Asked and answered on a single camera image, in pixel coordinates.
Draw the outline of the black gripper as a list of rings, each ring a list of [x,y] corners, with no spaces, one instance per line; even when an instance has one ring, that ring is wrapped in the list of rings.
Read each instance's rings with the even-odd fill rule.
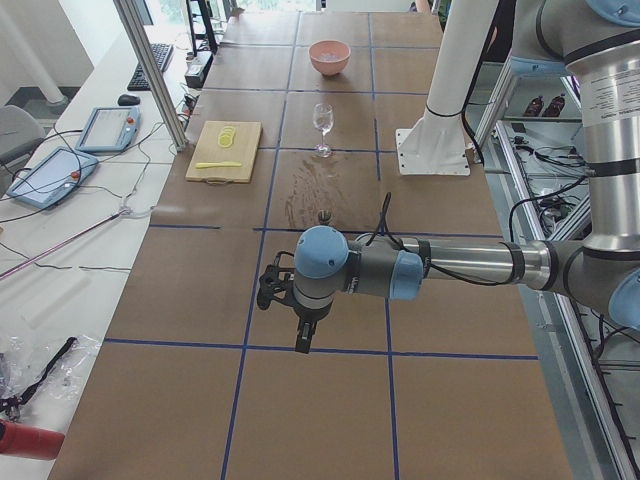
[[[324,319],[330,313],[330,305],[326,305],[320,309],[297,305],[294,307],[294,312],[299,319],[295,351],[298,353],[308,354],[316,331],[316,323]]]

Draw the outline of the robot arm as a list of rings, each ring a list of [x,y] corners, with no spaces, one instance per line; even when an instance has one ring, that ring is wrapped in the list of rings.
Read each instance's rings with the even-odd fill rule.
[[[328,226],[300,237],[286,297],[298,315],[295,348],[310,349],[337,292],[411,300],[426,278],[482,286],[524,284],[639,325],[639,5],[635,1],[521,1],[514,58],[562,63],[580,85],[590,234],[582,241],[463,245]]]

